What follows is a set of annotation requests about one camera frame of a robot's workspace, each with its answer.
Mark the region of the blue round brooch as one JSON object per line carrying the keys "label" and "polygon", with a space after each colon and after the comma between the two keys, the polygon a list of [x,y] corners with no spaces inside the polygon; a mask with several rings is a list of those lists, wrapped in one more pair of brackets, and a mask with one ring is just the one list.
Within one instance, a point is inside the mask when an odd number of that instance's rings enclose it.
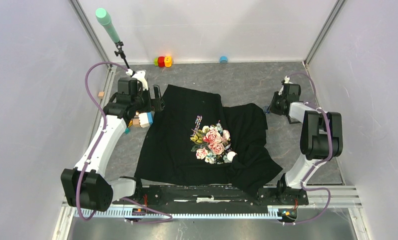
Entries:
{"label": "blue round brooch", "polygon": [[268,106],[264,106],[264,107],[263,107],[263,111],[264,111],[264,113],[265,113],[266,115],[270,114],[270,106],[269,106],[269,105],[268,105]]}

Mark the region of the black floral t-shirt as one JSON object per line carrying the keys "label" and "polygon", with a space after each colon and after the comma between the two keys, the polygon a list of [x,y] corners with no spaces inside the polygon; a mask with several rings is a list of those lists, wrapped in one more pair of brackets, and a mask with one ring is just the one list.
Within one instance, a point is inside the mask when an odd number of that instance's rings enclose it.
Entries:
{"label": "black floral t-shirt", "polygon": [[[164,92],[135,176],[180,186],[231,184],[255,196],[281,171],[266,149],[266,115],[254,103],[223,106],[221,96],[175,85]],[[226,154],[237,155],[226,162]]]}

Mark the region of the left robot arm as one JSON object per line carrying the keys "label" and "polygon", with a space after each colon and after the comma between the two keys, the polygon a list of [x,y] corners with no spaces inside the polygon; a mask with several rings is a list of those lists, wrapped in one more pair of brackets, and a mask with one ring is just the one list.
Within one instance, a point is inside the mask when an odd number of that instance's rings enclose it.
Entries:
{"label": "left robot arm", "polygon": [[104,176],[116,143],[136,114],[164,109],[160,87],[153,86],[154,96],[150,91],[143,80],[129,77],[118,80],[117,92],[104,106],[88,149],[74,168],[65,168],[60,176],[69,206],[104,212],[124,197],[132,204],[143,200],[144,190],[136,178],[123,176],[107,182]]}

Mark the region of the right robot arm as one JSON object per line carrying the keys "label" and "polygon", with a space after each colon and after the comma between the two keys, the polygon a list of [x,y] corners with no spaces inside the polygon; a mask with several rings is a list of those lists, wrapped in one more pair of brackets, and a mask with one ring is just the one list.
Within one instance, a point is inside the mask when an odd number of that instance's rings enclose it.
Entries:
{"label": "right robot arm", "polygon": [[310,177],[343,151],[342,115],[310,107],[307,102],[300,101],[301,91],[299,84],[283,81],[282,88],[274,93],[269,106],[271,113],[285,116],[290,124],[302,125],[301,154],[277,182],[275,196],[282,204],[304,198]]}

